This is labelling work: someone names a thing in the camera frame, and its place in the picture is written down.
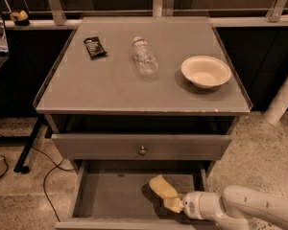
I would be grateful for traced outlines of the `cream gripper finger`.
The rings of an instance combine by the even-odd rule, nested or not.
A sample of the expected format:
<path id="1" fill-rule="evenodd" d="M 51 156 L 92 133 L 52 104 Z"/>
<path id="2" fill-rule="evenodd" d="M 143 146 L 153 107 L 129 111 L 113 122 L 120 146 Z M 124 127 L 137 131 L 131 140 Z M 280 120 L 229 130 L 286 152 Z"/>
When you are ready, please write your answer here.
<path id="1" fill-rule="evenodd" d="M 168 197 L 163 200 L 164 207 L 175 213 L 182 211 L 181 199 L 178 197 Z"/>

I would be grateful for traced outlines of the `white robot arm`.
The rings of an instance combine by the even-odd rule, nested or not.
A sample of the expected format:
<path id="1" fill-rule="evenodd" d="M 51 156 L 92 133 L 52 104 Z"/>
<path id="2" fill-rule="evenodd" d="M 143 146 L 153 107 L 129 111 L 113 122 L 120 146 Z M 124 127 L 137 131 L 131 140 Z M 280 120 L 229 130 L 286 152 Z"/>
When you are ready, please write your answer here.
<path id="1" fill-rule="evenodd" d="M 288 230 L 288 199 L 235 185 L 225 187 L 221 195 L 196 191 L 179 196 L 161 175 L 159 179 L 159 196 L 173 212 L 213 221 L 223 230 L 255 230 L 257 219 Z"/>

